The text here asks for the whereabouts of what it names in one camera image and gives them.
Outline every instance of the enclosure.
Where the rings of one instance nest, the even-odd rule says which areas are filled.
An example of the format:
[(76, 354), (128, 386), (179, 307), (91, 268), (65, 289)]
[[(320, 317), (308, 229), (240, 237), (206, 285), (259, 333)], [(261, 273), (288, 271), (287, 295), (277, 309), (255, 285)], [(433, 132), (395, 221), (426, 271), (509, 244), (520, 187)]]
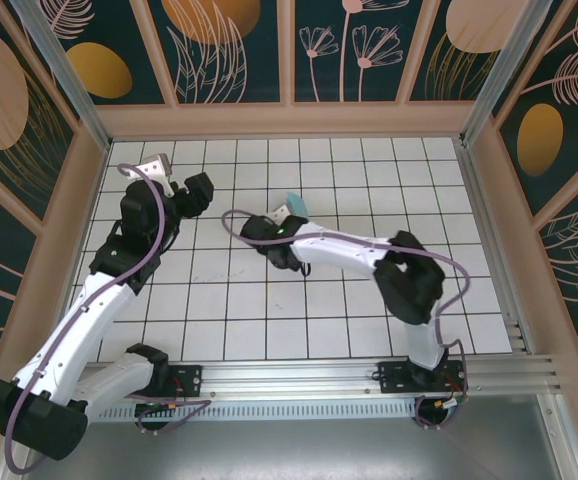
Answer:
[[(578, 478), (578, 1), (0, 0), (0, 379), (79, 294), (118, 165), (158, 153), (213, 200), (83, 376), (143, 342), (201, 365), (212, 404), (165, 440), (119, 400), (28, 478)], [(410, 353), (375, 282), (276, 269), (223, 229), (288, 192), (469, 272), (441, 316), (469, 369), (454, 425), (418, 429), (416, 395), (372, 380)], [(464, 281), (442, 268), (441, 302)]]

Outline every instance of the robotic arm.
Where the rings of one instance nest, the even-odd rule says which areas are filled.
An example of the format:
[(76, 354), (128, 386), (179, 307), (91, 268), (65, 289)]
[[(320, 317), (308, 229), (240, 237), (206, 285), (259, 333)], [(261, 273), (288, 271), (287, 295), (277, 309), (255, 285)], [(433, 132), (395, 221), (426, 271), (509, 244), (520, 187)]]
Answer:
[[(90, 418), (96, 418), (118, 399), (138, 393), (163, 396), (169, 380), (167, 355), (137, 344), (114, 364), (79, 381), (87, 359), (97, 348), (114, 318), (140, 293), (160, 265), (160, 257), (175, 241), (184, 218), (193, 218), (213, 200), (213, 185), (205, 173), (185, 181), (186, 188), (169, 183), (171, 168), (166, 155), (143, 161), (140, 168), (154, 181), (164, 206), (164, 235), (155, 255), (124, 282), (113, 285), (94, 303), (85, 301), (103, 285), (127, 272), (145, 257), (155, 243), (159, 228), (156, 201), (148, 185), (131, 183), (120, 207), (122, 219), (115, 222), (104, 245), (96, 252), (77, 299), (38, 353), (18, 371), (12, 381), (0, 380), (0, 433), (22, 391), (27, 387), (56, 337), (74, 313), (80, 317), (67, 331), (40, 378), (25, 400), (14, 428), (13, 439), (50, 458), (66, 457), (82, 439)], [(130, 179), (138, 176), (133, 173)]]
[[(334, 234), (336, 238), (324, 233)], [(269, 216), (252, 216), (240, 235), (260, 241), (306, 234), (316, 235), (254, 248), (279, 269), (298, 271), (303, 270), (304, 264), (321, 263), (374, 279), (387, 309), (405, 323), (411, 379), (422, 387), (433, 384), (448, 356), (447, 349), (438, 341), (435, 320), (431, 317), (433, 305), (442, 296), (444, 272), (432, 258), (376, 248), (391, 245), (424, 250), (420, 242), (405, 231), (398, 232), (394, 238), (369, 239), (334, 232), (305, 218), (289, 215), (284, 206)], [(353, 243), (354, 239), (374, 248), (359, 246)]]

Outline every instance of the small blue cloth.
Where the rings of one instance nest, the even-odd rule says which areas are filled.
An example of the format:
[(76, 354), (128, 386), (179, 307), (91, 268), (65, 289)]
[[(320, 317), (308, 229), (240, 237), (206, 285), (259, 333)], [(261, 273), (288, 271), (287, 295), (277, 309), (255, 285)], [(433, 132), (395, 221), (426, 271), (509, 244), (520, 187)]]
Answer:
[(293, 192), (287, 192), (287, 208), (292, 215), (309, 219), (305, 201)]

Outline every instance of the metal floor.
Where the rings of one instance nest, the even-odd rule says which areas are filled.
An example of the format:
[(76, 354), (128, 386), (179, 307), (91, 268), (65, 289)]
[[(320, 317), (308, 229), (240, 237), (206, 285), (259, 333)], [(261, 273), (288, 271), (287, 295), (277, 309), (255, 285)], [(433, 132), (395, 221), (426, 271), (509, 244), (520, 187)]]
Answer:
[(533, 397), (472, 398), (446, 433), (411, 419), (192, 421), (161, 437), (94, 424), (27, 480), (553, 480)]
[[(169, 155), (172, 178), (180, 183), (206, 171), (214, 200), (199, 220), (183, 222), (163, 265), (116, 319), (91, 362), (113, 362), (136, 342), (162, 349), (171, 361), (406, 356), (404, 326), (387, 315), (373, 281), (320, 265), (304, 280), (273, 268), (220, 225), (220, 215), (232, 207), (274, 210), (287, 191), (302, 195), (321, 225), (371, 237), (410, 230), (427, 249), (463, 264), (474, 277), (472, 288), (443, 315), (445, 341), (460, 337), (468, 354), (512, 351), (496, 272), (488, 266), (449, 138), (115, 143), (74, 291), (120, 216), (127, 182), (116, 165), (160, 152)], [(236, 219), (235, 228), (242, 223)], [(443, 268), (450, 298), (462, 280)]]

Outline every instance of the white grid floor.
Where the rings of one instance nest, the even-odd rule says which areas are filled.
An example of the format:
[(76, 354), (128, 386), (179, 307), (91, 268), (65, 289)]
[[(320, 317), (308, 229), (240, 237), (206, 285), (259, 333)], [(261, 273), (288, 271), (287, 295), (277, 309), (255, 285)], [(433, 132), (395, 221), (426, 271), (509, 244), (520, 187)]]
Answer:
[[(172, 250), (101, 342), (91, 361), (114, 361), (144, 342), (172, 361), (389, 357), (407, 355), (403, 324), (377, 287), (351, 272), (313, 266), (306, 280), (232, 241), (219, 217), (232, 207), (262, 214), (301, 194), (311, 219), (348, 233), (391, 237), (410, 230), (474, 276), (442, 321), (445, 340), (467, 353), (508, 353), (510, 342), (449, 138), (211, 140), (115, 143), (76, 289), (120, 216), (127, 186), (115, 165), (167, 153), (172, 179), (206, 171), (214, 200), (185, 220)], [(236, 231), (244, 219), (234, 220)], [(445, 297), (458, 290), (453, 268)]]

